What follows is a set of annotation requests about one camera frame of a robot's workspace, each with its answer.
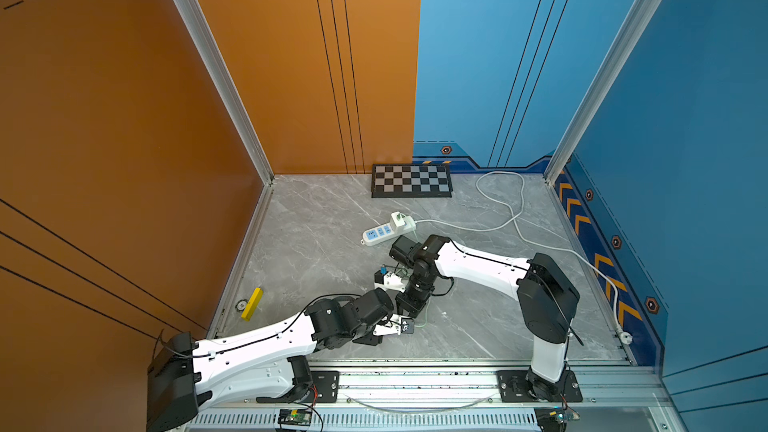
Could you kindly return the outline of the white blue power strip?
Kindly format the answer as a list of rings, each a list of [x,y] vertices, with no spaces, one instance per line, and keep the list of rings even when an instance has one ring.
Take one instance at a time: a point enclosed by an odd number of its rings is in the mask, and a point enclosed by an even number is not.
[[[380,224],[363,232],[361,244],[365,246],[374,246],[393,239],[395,236],[396,232],[389,223]]]

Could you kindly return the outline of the white usb charger adapter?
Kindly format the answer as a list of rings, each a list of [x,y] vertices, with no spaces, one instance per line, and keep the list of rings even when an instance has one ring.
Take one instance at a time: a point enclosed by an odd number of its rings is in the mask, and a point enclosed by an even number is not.
[[[390,215],[390,227],[395,234],[403,235],[413,232],[416,229],[416,223],[410,215],[393,212]]]

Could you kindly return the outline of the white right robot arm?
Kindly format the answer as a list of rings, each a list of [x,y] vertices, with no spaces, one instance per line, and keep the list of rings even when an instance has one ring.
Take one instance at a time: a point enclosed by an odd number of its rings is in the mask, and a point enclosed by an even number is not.
[[[567,364],[569,342],[577,334],[572,328],[580,293],[550,256],[505,257],[457,244],[431,235],[423,243],[398,238],[389,256],[409,271],[401,276],[381,268],[374,274],[378,288],[395,291],[397,313],[417,318],[432,298],[435,281],[457,279],[481,285],[515,299],[522,319],[534,337],[530,366],[522,380],[502,378],[500,387],[539,402],[577,402],[581,399],[575,374]]]

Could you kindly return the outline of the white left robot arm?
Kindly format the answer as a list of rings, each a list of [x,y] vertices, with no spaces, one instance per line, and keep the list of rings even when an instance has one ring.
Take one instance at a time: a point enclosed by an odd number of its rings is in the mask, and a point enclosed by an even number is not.
[[[376,288],[324,294],[282,321],[234,336],[195,340],[179,333],[159,342],[148,366],[146,428],[169,431],[239,400],[298,401],[313,386],[311,354],[348,343],[376,346],[401,331],[392,299]]]

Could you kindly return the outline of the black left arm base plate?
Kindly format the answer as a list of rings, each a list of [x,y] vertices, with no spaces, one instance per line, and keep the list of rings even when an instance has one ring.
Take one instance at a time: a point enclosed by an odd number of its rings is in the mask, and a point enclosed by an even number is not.
[[[310,405],[336,403],[340,372],[337,370],[312,370],[311,374],[313,383],[301,401]]]

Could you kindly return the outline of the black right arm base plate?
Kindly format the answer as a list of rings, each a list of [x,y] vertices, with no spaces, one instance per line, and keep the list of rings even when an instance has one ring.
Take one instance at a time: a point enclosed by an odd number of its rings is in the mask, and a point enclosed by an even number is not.
[[[497,386],[504,403],[581,403],[583,395],[575,373],[565,368],[557,382],[549,382],[531,370],[500,370]]]

